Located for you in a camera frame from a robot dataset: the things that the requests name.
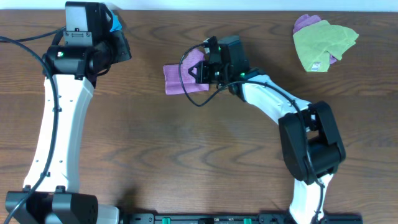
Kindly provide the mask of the purple microfibre cloth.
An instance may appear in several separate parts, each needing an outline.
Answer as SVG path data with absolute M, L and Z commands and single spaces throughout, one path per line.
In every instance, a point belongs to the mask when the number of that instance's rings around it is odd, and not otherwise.
M 195 79 L 188 73 L 190 67 L 204 59 L 204 53 L 198 49 L 194 49 L 184 58 L 181 67 L 178 64 L 164 65 L 165 93 L 167 95 L 184 94 L 180 78 L 182 78 L 187 93 L 208 91 L 209 84 L 197 84 Z

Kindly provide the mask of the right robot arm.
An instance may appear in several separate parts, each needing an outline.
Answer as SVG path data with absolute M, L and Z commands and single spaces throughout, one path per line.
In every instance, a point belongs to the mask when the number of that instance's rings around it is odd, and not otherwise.
M 279 127 L 282 155 L 294 178 L 289 213 L 295 223 L 322 223 L 326 189 L 346 153 L 333 112 L 324 101 L 311 103 L 276 85 L 251 67 L 238 36 L 200 44 L 208 55 L 188 69 L 197 84 L 215 84 L 259 108 Z

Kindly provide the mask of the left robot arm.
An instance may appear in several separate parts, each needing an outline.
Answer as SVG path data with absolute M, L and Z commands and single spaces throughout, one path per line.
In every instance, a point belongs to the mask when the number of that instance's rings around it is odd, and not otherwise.
M 22 190 L 6 195 L 19 223 L 121 223 L 118 207 L 80 192 L 80 145 L 98 77 L 131 58 L 114 13 L 102 2 L 65 4 L 66 24 L 43 56 L 45 104 L 34 160 Z

